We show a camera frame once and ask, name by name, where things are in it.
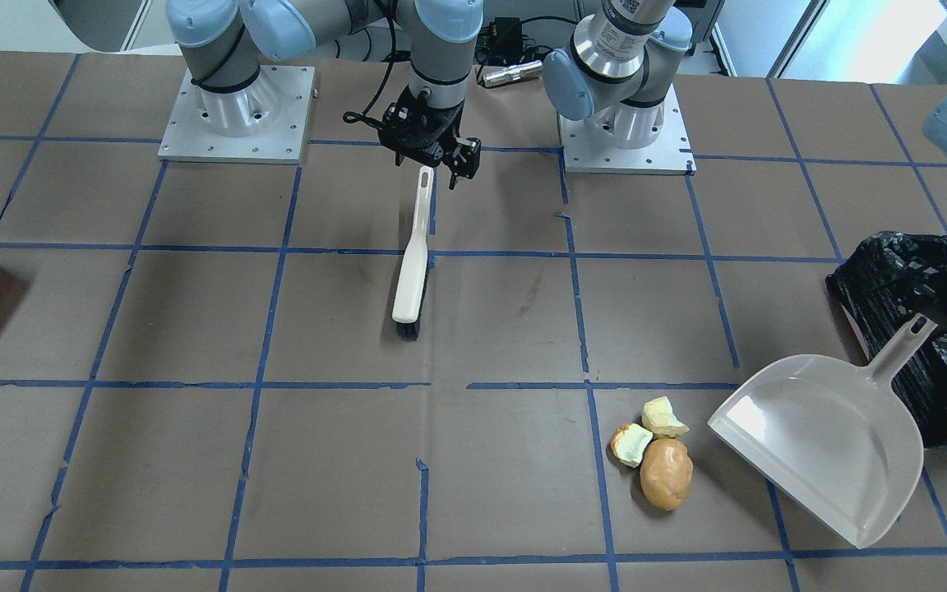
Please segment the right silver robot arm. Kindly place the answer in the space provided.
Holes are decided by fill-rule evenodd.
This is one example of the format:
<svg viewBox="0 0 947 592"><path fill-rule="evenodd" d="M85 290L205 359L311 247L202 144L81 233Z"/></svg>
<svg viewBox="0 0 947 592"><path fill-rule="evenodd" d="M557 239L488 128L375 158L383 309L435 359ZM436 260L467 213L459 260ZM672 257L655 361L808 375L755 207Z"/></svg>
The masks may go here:
<svg viewBox="0 0 947 592"><path fill-rule="evenodd" d="M146 70L82 65L60 132L155 140L159 159L180 164L300 165L316 72L294 60L384 21L409 37L409 82L382 116L366 106L344 122L372 128L398 164L476 175L482 143L460 125L480 1L169 1L165 15L182 56L177 93Z"/></svg>

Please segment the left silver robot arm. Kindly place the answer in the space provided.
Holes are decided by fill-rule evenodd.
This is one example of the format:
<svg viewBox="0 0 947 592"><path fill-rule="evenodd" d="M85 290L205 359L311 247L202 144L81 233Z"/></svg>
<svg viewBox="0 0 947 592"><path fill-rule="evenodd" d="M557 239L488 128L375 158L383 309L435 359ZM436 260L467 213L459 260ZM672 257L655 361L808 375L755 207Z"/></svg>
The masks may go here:
<svg viewBox="0 0 947 592"><path fill-rule="evenodd" d="M543 60L550 104L617 149L649 146L692 34L672 1L603 1L576 24L567 46Z"/></svg>

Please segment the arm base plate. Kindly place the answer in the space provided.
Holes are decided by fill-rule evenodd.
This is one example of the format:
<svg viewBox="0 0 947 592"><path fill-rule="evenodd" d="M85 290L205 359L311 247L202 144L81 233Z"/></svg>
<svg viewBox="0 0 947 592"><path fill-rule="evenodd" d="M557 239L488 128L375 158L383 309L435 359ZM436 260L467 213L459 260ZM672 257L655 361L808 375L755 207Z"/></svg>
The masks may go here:
<svg viewBox="0 0 947 592"><path fill-rule="evenodd" d="M617 104L582 121L559 115L557 128L568 172L691 175L698 169L674 86L650 108Z"/></svg>
<svg viewBox="0 0 947 592"><path fill-rule="evenodd" d="M158 156L204 164L301 164L316 68L263 65L251 86L210 93L185 77Z"/></svg>

